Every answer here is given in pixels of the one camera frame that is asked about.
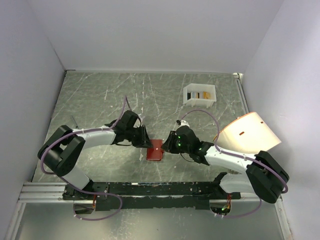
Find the white wall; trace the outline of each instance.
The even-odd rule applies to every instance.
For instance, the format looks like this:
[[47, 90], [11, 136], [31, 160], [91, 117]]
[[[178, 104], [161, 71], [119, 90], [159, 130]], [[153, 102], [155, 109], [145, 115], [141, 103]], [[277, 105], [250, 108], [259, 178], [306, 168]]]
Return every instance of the white wall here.
[[320, 236], [320, 1], [285, 0], [244, 74], [244, 92], [282, 140], [283, 195], [296, 240]]
[[244, 72], [283, 0], [28, 0], [66, 69]]
[[37, 164], [63, 68], [25, 0], [0, 7], [0, 239]]

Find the wire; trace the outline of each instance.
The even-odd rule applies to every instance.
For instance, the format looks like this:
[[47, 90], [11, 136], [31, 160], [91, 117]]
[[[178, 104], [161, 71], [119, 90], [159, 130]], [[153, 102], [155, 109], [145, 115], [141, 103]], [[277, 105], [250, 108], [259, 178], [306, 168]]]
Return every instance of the wire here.
[[86, 209], [86, 210], [94, 210], [93, 207], [88, 207], [88, 206], [81, 205], [81, 204], [74, 204], [73, 208], [75, 208], [76, 206], [81, 207], [81, 208]]
[[125, 145], [125, 144], [121, 144], [121, 143], [116, 143], [115, 145], [117, 145], [117, 146], [123, 146], [123, 147], [129, 147], [129, 146], [132, 146], [132, 144]]
[[227, 208], [231, 208], [231, 194], [229, 193], [227, 196], [227, 201], [226, 201]]
[[140, 118], [140, 117], [138, 117], [138, 119], [139, 119], [139, 122], [140, 122], [140, 126], [139, 126], [139, 127], [141, 127], [141, 126], [142, 126], [141, 118]]
[[72, 118], [72, 120], [73, 120], [73, 122], [74, 122], [74, 124], [75, 124], [75, 128], [76, 128], [76, 129], [79, 129], [79, 126], [78, 126], [78, 124], [77, 124], [74, 116], [71, 115], [71, 118]]
[[[216, 128], [217, 128], [217, 134], [216, 134], [216, 138], [213, 140], [213, 143], [214, 143], [215, 148], [216, 148], [219, 152], [221, 152], [221, 153], [223, 153], [223, 154], [226, 154], [226, 155], [229, 155], [229, 156], [233, 156], [233, 157], [237, 157], [237, 158], [240, 158], [240, 159], [244, 159], [244, 156], [243, 156], [243, 155], [236, 154], [236, 153], [231, 153], [231, 152], [228, 152], [228, 151], [224, 151], [224, 150], [222, 150], [221, 148], [218, 147], [217, 141], [218, 141], [218, 138], [219, 138], [219, 135], [220, 135], [220, 127], [219, 127], [219, 123], [218, 123], [217, 119], [216, 119], [210, 112], [208, 112], [208, 111], [206, 111], [206, 110], [203, 110], [203, 109], [193, 109], [193, 110], [187, 112], [186, 114], [184, 114], [184, 115], [181, 117], [181, 120], [184, 119], [188, 114], [190, 114], [190, 113], [192, 113], [192, 112], [195, 112], [195, 111], [204, 112], [204, 113], [208, 114], [210, 117], [212, 117], [213, 121], [215, 122], [215, 125], [216, 125]], [[285, 187], [285, 189], [282, 191], [282, 193], [285, 194], [285, 193], [288, 192], [288, 185], [287, 185], [287, 183], [286, 183], [286, 182], [282, 179], [282, 177], [281, 177], [278, 173], [276, 173], [272, 168], [268, 167], [267, 165], [263, 164], [262, 162], [260, 162], [260, 161], [258, 161], [258, 160], [256, 160], [256, 159], [253, 159], [253, 158], [251, 158], [251, 157], [245, 157], [245, 159], [246, 159], [246, 160], [250, 160], [250, 161], [252, 161], [252, 162], [254, 162], [254, 163], [262, 166], [263, 168], [265, 168], [265, 169], [267, 169], [269, 172], [271, 172], [273, 175], [275, 175], [275, 176], [281, 181], [281, 183], [283, 184], [283, 186]], [[259, 205], [258, 205], [254, 210], [252, 210], [252, 211], [250, 211], [250, 212], [247, 212], [247, 213], [244, 213], [244, 214], [240, 214], [240, 215], [236, 215], [236, 216], [229, 216], [229, 215], [223, 216], [223, 215], [220, 215], [220, 214], [215, 213], [214, 216], [217, 216], [217, 215], [218, 215], [218, 216], [220, 216], [220, 217], [222, 217], [222, 218], [236, 219], [236, 218], [242, 218], [242, 217], [251, 215], [251, 214], [255, 213], [255, 212], [261, 207], [261, 205], [262, 205], [262, 200], [261, 200], [261, 198], [259, 198], [259, 199], [260, 199]]]
[[94, 209], [96, 208], [96, 199], [97, 199], [97, 195], [93, 195], [92, 207], [93, 207]]
[[[127, 96], [124, 96], [124, 100], [123, 100], [123, 105], [122, 105], [122, 109], [121, 109], [121, 113], [119, 115], [119, 117], [117, 118], [117, 120], [112, 124], [111, 127], [109, 128], [105, 128], [103, 129], [103, 131], [110, 131], [112, 130], [116, 125], [117, 123], [119, 122], [120, 118], [122, 117], [122, 115], [124, 114], [124, 111], [125, 111], [125, 107], [126, 107], [126, 104], [128, 105], [128, 108], [131, 110], [131, 107], [129, 105], [129, 102], [128, 102], [128, 98]], [[82, 133], [94, 133], [94, 132], [101, 132], [102, 129], [101, 128], [90, 128], [90, 129], [85, 129], [85, 130], [78, 130], [78, 131], [73, 131], [69, 134], [66, 134], [64, 135], [63, 137], [59, 138], [58, 140], [56, 140], [54, 143], [52, 143], [50, 146], [48, 146], [44, 153], [42, 154], [41, 158], [40, 158], [40, 168], [41, 168], [41, 171], [44, 173], [44, 174], [48, 174], [48, 175], [55, 175], [54, 172], [49, 172], [49, 171], [46, 171], [45, 170], [45, 167], [44, 167], [44, 163], [45, 163], [45, 157], [46, 155], [48, 154], [48, 152], [54, 147], [56, 146], [57, 144], [59, 144], [61, 141], [73, 136], [73, 135], [76, 135], [76, 134], [82, 134]], [[84, 194], [90, 194], [90, 195], [103, 195], [103, 196], [113, 196], [113, 197], [116, 197], [119, 199], [120, 201], [120, 205], [119, 205], [119, 208], [112, 214], [108, 215], [108, 216], [105, 216], [105, 217], [101, 217], [101, 218], [86, 218], [86, 217], [80, 217], [76, 214], [76, 211], [75, 211], [75, 208], [73, 207], [73, 213], [74, 213], [74, 216], [80, 220], [85, 220], [85, 221], [99, 221], [99, 220], [104, 220], [104, 219], [108, 219], [108, 218], [111, 218], [112, 216], [114, 216], [115, 214], [117, 214], [118, 212], [120, 212], [121, 208], [122, 208], [122, 205], [123, 205], [123, 201], [121, 199], [121, 197], [117, 194], [113, 194], [113, 193], [110, 193], [110, 192], [92, 192], [92, 191], [84, 191], [80, 188], [77, 188], [76, 186], [72, 185], [70, 182], [68, 182], [67, 180], [65, 180], [63, 177], [60, 177], [60, 179], [62, 179], [64, 182], [66, 182], [67, 184], [69, 184], [72, 188], [74, 188], [75, 190], [77, 190], [78, 192], [80, 193], [84, 193]]]
[[185, 159], [185, 157], [182, 155], [181, 152], [180, 152], [180, 155], [181, 155], [181, 157], [182, 157], [184, 160], [186, 160], [186, 161], [189, 162], [189, 163], [194, 163], [194, 162], [195, 162], [195, 161], [189, 161], [189, 160]]
[[216, 216], [220, 216], [220, 217], [223, 217], [223, 218], [226, 218], [226, 219], [239, 219], [239, 218], [243, 218], [243, 217], [246, 217], [246, 216], [249, 216], [251, 214], [254, 214], [256, 211], [258, 211], [259, 208], [261, 208], [261, 205], [262, 205], [262, 200], [261, 198], [259, 198], [259, 205], [253, 209], [252, 211], [249, 211], [247, 213], [244, 213], [244, 214], [239, 214], [239, 215], [232, 215], [230, 216], [229, 214], [228, 215], [225, 215], [225, 216], [222, 216], [220, 214], [217, 214], [215, 213], [214, 215]]

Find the lamp shade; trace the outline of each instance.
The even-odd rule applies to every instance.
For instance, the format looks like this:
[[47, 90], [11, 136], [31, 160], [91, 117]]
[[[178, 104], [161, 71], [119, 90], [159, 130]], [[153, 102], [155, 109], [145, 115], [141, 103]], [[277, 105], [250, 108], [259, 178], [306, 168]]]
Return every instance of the lamp shade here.
[[220, 131], [217, 141], [219, 147], [246, 154], [268, 151], [279, 143], [279, 138], [256, 112], [231, 122]]

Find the small white container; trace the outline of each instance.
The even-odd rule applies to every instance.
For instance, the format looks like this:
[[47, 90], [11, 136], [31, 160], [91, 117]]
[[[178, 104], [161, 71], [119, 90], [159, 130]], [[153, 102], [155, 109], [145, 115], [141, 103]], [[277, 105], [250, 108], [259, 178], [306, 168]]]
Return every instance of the small white container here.
[[[196, 92], [207, 92], [210, 93], [211, 99], [202, 99], [202, 98], [190, 98], [188, 99], [188, 93]], [[217, 101], [216, 97], [216, 86], [210, 84], [198, 84], [198, 83], [190, 83], [188, 86], [183, 88], [183, 104], [187, 106], [197, 106], [197, 107], [211, 107], [214, 102]]]

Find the gray floor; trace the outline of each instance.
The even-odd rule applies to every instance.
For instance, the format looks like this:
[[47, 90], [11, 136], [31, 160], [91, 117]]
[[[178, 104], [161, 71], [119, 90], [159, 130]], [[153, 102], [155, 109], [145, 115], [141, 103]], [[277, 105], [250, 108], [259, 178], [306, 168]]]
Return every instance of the gray floor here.
[[[134, 112], [143, 114], [151, 139], [167, 139], [176, 120], [194, 109], [183, 106], [183, 87], [190, 83], [213, 84], [217, 102], [208, 110], [223, 128], [244, 114], [235, 79], [231, 74], [174, 73], [79, 73], [68, 71], [49, 127], [48, 136], [60, 125], [75, 128], [100, 127], [118, 118], [127, 95]], [[186, 117], [203, 141], [212, 141], [216, 126], [205, 113]], [[226, 169], [189, 163], [179, 155], [165, 153], [161, 162], [146, 161], [145, 149], [125, 146], [97, 146], [82, 151], [78, 166], [94, 181], [183, 182], [212, 181]], [[59, 182], [44, 175], [39, 165], [33, 182]]]
[[[258, 202], [234, 202], [233, 214]], [[101, 218], [109, 212], [96, 212]], [[73, 217], [69, 203], [28, 203], [16, 240], [282, 240], [275, 206], [264, 202], [255, 214], [220, 219], [193, 208], [127, 209], [102, 221]]]
[[[68, 72], [49, 127], [50, 136], [58, 126], [98, 127], [116, 119], [123, 96], [133, 110], [145, 115], [150, 138], [166, 139], [176, 120], [191, 107], [183, 106], [182, 89], [189, 83], [214, 84], [217, 102], [208, 110], [223, 128], [244, 114], [237, 84], [231, 74], [148, 74]], [[212, 141], [216, 126], [204, 113], [186, 118], [197, 136]], [[161, 162], [146, 161], [146, 153], [133, 147], [99, 146], [81, 153], [78, 166], [94, 181], [211, 181], [222, 167], [198, 165], [165, 154]], [[36, 169], [34, 182], [58, 182]], [[258, 201], [233, 202], [233, 215], [249, 212]], [[89, 218], [109, 212], [95, 212]], [[208, 210], [193, 208], [123, 209], [98, 222], [73, 217], [70, 203], [28, 203], [17, 240], [281, 240], [282, 232], [273, 204], [263, 202], [255, 214], [240, 219], [215, 218]]]

